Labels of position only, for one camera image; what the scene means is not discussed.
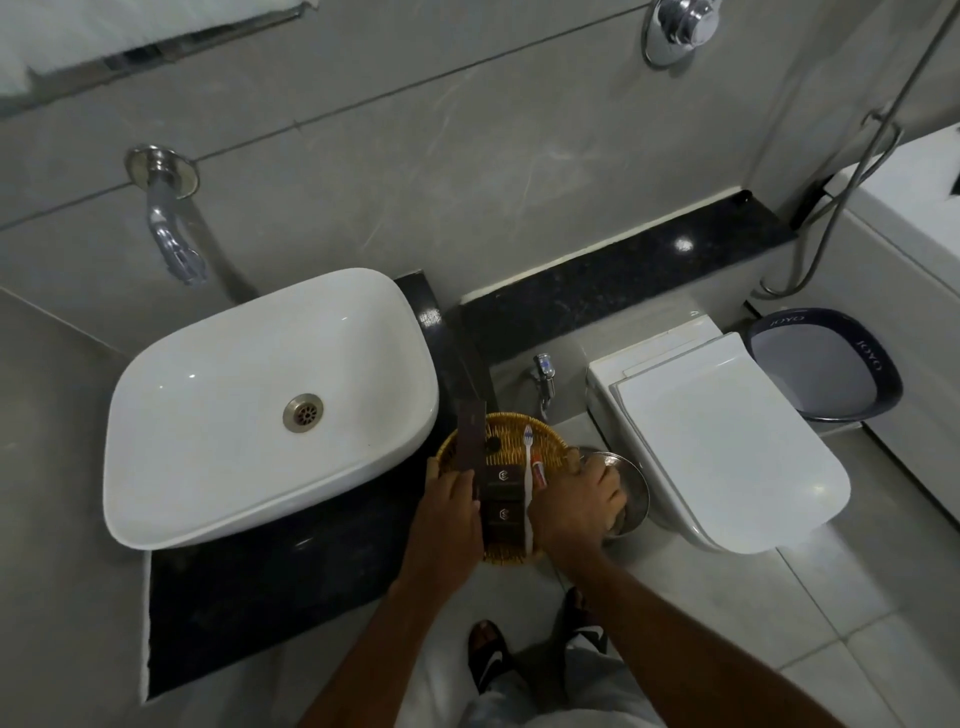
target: toilet bowl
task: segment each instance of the toilet bowl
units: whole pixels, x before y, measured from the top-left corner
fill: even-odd
[[[656,513],[701,548],[796,544],[850,499],[840,461],[709,316],[590,362],[587,402]]]

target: toilet lid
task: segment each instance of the toilet lid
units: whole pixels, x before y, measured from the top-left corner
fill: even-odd
[[[850,499],[843,466],[735,333],[614,390],[668,487],[725,550],[796,543]]]

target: vessel sink basin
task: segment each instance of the vessel sink basin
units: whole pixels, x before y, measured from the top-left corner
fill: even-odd
[[[420,324],[392,280],[352,268],[276,291],[161,339],[120,377],[107,526],[156,549],[279,518],[413,454],[437,402]]]

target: drain strainer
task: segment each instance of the drain strainer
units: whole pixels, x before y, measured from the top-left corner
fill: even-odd
[[[324,403],[317,395],[299,395],[283,408],[283,426],[291,432],[306,432],[324,415]]]

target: wicker basket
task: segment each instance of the wicker basket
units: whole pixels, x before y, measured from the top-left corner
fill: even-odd
[[[547,472],[559,470],[566,464],[566,443],[548,425],[527,415],[516,412],[494,412],[487,415],[487,438],[500,438],[500,451],[487,455],[488,465],[524,465],[526,448],[523,446],[523,430],[529,425],[534,431],[534,451],[543,459]],[[440,472],[453,469],[457,452],[457,431],[454,430],[437,450]],[[484,554],[489,564],[523,564],[540,556],[534,544],[534,552],[528,558],[526,551],[506,544],[490,544]]]

